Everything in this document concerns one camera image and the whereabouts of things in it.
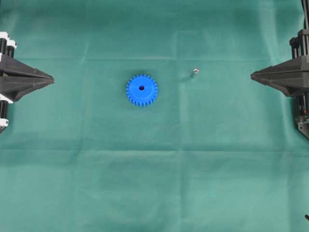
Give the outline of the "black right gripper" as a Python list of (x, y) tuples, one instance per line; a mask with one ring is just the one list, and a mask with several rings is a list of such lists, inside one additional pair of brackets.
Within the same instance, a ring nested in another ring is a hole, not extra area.
[[(286, 62), (255, 71), (251, 79), (293, 97), (298, 130), (309, 137), (309, 30), (302, 29), (290, 40), (292, 58)], [(274, 80), (298, 78), (299, 86)]]

